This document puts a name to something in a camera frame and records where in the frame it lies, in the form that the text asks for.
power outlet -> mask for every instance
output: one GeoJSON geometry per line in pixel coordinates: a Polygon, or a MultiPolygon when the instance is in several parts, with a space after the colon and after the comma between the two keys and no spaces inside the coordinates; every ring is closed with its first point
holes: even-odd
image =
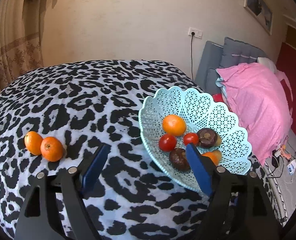
{"type": "Polygon", "coordinates": [[[202,31],[201,30],[198,30],[198,29],[195,29],[195,28],[189,28],[189,31],[188,31],[188,35],[189,36],[192,36],[192,32],[195,33],[194,37],[196,38],[199,38],[199,39],[202,39],[202,31]]]}

gray headboard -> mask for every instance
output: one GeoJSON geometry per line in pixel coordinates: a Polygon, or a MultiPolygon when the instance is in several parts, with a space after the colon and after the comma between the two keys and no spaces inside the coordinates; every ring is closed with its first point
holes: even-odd
{"type": "Polygon", "coordinates": [[[207,41],[194,82],[211,95],[219,94],[221,90],[216,86],[219,77],[217,68],[257,62],[258,57],[267,57],[267,55],[260,48],[242,41],[226,37],[223,46],[207,41]]]}

metal screw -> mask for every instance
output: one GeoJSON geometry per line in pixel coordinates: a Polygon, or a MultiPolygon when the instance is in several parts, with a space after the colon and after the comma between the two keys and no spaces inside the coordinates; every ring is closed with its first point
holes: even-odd
{"type": "Polygon", "coordinates": [[[38,174],[37,174],[37,178],[38,179],[42,179],[44,177],[44,173],[43,172],[39,172],[38,174]]]}
{"type": "Polygon", "coordinates": [[[250,177],[255,178],[257,177],[257,173],[255,173],[254,171],[249,172],[250,177]]]}
{"type": "Polygon", "coordinates": [[[77,170],[78,170],[77,167],[70,167],[70,168],[68,169],[68,172],[69,172],[70,174],[73,174],[73,173],[75,173],[77,170]]]}
{"type": "Polygon", "coordinates": [[[219,173],[224,173],[224,172],[226,171],[226,169],[225,169],[224,167],[222,167],[222,166],[218,166],[218,167],[217,167],[217,171],[218,171],[219,173]]]}

pink bedding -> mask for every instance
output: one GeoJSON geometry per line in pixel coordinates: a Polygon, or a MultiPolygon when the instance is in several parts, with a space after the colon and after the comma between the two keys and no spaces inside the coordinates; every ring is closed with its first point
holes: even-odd
{"type": "Polygon", "coordinates": [[[292,118],[279,79],[259,63],[217,69],[226,86],[227,101],[247,129],[252,152],[261,165],[285,139],[292,118]]]}

white wall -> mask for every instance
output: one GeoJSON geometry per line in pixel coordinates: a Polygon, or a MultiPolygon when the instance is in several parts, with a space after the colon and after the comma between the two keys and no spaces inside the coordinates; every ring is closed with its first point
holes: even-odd
{"type": "Polygon", "coordinates": [[[272,36],[244,9],[244,0],[42,0],[44,65],[164,60],[191,76],[189,27],[203,30],[203,39],[193,41],[194,73],[205,42],[223,44],[225,36],[258,46],[276,61],[286,35],[282,13],[296,18],[296,5],[265,1],[274,13],[272,36]]]}

